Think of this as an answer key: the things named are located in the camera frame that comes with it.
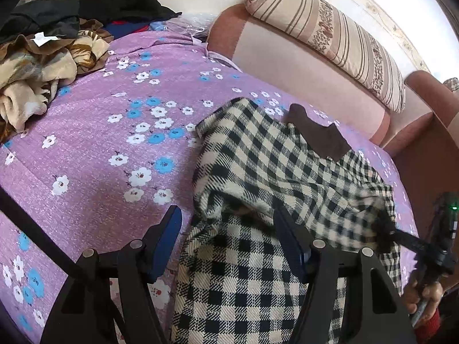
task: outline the red sleeve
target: red sleeve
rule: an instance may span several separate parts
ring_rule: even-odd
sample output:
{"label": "red sleeve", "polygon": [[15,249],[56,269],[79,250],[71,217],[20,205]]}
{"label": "red sleeve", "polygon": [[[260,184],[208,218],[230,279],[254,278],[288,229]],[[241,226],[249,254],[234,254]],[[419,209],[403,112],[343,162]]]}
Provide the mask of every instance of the red sleeve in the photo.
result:
{"label": "red sleeve", "polygon": [[438,309],[433,317],[424,323],[421,327],[415,329],[418,344],[425,344],[440,328],[440,313]]}

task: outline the purple bedsheet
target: purple bedsheet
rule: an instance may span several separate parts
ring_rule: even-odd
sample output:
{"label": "purple bedsheet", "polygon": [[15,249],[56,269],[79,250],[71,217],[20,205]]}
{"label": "purple bedsheet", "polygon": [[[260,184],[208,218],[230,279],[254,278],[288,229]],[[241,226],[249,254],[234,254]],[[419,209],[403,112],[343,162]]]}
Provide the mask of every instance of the purple bedsheet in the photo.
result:
{"label": "purple bedsheet", "polygon": [[[180,206],[181,235],[166,272],[150,287],[159,318],[169,327],[179,244],[193,211],[191,176],[199,151],[194,125],[234,97],[251,98],[280,120],[298,100],[207,58],[204,47],[182,35],[142,32],[112,42],[110,49],[104,70],[62,88],[45,117],[2,146],[0,184],[74,260],[88,247],[99,252],[122,247],[158,223],[170,204]],[[393,185],[398,225],[416,234],[388,154],[304,106],[315,122],[335,122]],[[0,299],[38,343],[66,275],[3,214],[0,234]],[[405,249],[401,263],[404,285],[414,266]],[[119,302],[112,282],[112,297]]]}

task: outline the cylindrical pillow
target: cylindrical pillow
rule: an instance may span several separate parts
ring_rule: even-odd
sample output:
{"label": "cylindrical pillow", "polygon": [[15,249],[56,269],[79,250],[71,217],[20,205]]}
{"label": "cylindrical pillow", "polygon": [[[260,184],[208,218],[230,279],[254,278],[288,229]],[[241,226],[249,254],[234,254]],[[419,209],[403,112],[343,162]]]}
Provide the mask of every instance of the cylindrical pillow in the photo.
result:
{"label": "cylindrical pillow", "polygon": [[246,0],[245,5],[255,18],[323,54],[390,110],[403,111],[405,89],[394,59],[336,7],[325,0]]}

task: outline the black and white checkered cloth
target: black and white checkered cloth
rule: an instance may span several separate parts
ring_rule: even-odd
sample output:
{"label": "black and white checkered cloth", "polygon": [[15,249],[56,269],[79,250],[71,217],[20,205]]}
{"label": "black and white checkered cloth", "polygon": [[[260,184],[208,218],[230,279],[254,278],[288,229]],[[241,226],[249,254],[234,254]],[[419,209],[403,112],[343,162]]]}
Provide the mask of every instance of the black and white checkered cloth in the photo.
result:
{"label": "black and white checkered cloth", "polygon": [[[272,215],[283,204],[316,238],[349,251],[375,249],[380,210],[395,220],[392,188],[353,150],[321,159],[298,130],[236,98],[197,126],[195,215],[178,269],[172,342],[286,342],[306,286],[290,272]],[[400,289],[400,250],[380,255]],[[340,278],[329,343],[343,320]]]}

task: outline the sofa armrest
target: sofa armrest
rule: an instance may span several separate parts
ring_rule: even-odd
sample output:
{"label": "sofa armrest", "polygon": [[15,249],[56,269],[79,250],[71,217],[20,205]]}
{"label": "sofa armrest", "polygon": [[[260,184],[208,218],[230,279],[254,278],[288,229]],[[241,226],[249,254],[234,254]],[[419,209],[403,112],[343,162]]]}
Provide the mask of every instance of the sofa armrest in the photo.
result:
{"label": "sofa armrest", "polygon": [[[424,238],[433,218],[433,202],[444,191],[459,191],[459,148],[438,117],[393,158],[408,194],[419,236]],[[459,256],[459,242],[454,243]],[[445,289],[459,283],[459,265],[445,278]]]}

